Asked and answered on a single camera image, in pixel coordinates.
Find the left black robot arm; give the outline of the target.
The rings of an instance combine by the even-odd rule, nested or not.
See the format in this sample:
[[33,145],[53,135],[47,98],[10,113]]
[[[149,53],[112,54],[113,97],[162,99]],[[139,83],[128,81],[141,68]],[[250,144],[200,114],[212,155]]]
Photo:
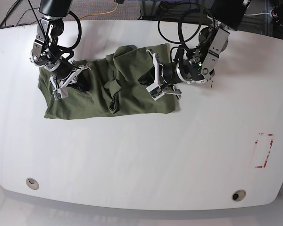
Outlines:
[[[178,20],[177,32],[179,41],[169,41],[175,45],[176,55],[170,56],[170,62],[164,63],[152,49],[146,51],[152,57],[154,64],[154,82],[146,90],[157,101],[165,94],[180,98],[181,91],[175,88],[178,83],[202,84],[211,81],[215,75],[215,66],[219,56],[228,45],[230,31],[238,30],[249,0],[216,0],[211,8],[204,3],[194,3],[195,7],[186,10]],[[199,13],[199,25],[203,17],[211,20],[211,25],[201,29],[185,39],[182,25],[184,19]]]

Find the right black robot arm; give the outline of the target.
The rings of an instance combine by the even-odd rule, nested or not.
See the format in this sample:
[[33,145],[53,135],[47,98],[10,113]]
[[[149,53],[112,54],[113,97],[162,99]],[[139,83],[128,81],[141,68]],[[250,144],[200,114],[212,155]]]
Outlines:
[[[50,73],[49,81],[53,85],[53,96],[56,100],[68,97],[68,87],[81,92],[88,90],[83,71],[88,65],[76,66],[69,60],[74,56],[74,49],[82,37],[82,26],[79,18],[70,8],[71,0],[42,0],[38,11],[42,17],[37,20],[37,34],[33,43],[30,61]],[[72,16],[77,22],[78,37],[70,47],[58,45],[58,37],[64,31],[63,18]]]

